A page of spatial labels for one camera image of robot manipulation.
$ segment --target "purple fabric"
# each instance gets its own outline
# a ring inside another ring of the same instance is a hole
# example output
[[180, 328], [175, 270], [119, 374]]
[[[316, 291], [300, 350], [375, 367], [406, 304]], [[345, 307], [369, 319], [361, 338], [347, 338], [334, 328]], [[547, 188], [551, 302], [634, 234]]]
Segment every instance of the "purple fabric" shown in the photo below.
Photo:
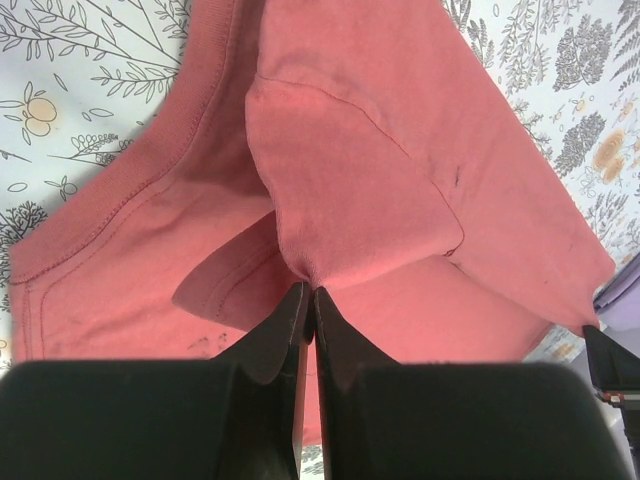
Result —
[[640, 255], [600, 292], [594, 306], [600, 320], [614, 330], [640, 328]]

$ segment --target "coral garment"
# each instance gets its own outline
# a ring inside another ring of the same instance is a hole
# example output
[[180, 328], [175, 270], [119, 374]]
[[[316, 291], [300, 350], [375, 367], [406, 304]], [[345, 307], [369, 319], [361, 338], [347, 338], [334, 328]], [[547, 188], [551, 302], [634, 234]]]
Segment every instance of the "coral garment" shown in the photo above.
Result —
[[17, 361], [212, 357], [293, 274], [404, 362], [596, 322], [613, 263], [438, 0], [262, 7], [196, 0], [153, 125], [11, 250]]

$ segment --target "patterned tablecloth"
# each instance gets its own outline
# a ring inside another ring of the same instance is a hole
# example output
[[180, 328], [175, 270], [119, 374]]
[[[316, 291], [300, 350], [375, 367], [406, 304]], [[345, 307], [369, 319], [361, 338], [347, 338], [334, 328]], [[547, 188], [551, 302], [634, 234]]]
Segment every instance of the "patterned tablecloth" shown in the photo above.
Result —
[[[442, 3], [624, 265], [640, 251], [640, 0]], [[190, 15], [190, 0], [0, 0], [0, 369], [11, 365], [8, 246], [153, 121]], [[581, 349], [556, 328], [530, 358]], [[304, 460], [303, 478], [321, 476], [319, 447]]]

